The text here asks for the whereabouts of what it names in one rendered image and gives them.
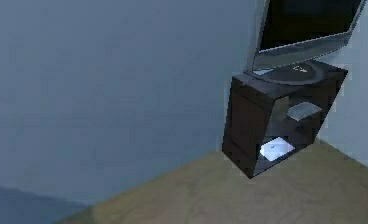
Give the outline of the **dark brown television stand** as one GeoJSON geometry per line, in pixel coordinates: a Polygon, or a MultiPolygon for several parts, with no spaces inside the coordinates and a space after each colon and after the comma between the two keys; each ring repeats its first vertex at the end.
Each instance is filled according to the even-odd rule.
{"type": "Polygon", "coordinates": [[[348,71],[314,62],[321,66],[324,76],[312,84],[273,83],[247,71],[232,78],[222,152],[248,178],[288,159],[315,141],[348,71]],[[322,111],[301,121],[288,117],[288,110],[301,102],[311,102],[322,111]],[[278,137],[295,149],[269,161],[260,154],[260,147],[278,137]]]}

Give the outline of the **white flat box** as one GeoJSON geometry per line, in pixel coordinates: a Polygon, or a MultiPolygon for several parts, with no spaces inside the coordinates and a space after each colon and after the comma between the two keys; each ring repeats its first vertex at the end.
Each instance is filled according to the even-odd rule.
{"type": "Polygon", "coordinates": [[[293,151],[295,147],[285,141],[283,138],[278,137],[273,139],[260,147],[260,154],[269,161],[274,161],[281,156],[293,151]]]}

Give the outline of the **grey flat box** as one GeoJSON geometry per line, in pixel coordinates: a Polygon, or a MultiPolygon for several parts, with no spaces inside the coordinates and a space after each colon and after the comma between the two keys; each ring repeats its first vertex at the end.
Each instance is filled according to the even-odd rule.
{"type": "Polygon", "coordinates": [[[291,107],[287,112],[287,116],[296,121],[301,121],[321,111],[322,109],[319,106],[311,102],[301,102],[291,107]]]}

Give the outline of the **grey flat television set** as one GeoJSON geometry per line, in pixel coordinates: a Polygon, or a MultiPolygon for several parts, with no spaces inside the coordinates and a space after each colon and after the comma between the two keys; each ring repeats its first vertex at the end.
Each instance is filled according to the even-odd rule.
{"type": "Polygon", "coordinates": [[[247,72],[286,85],[320,81],[316,58],[346,46],[367,0],[257,0],[247,72]]]}

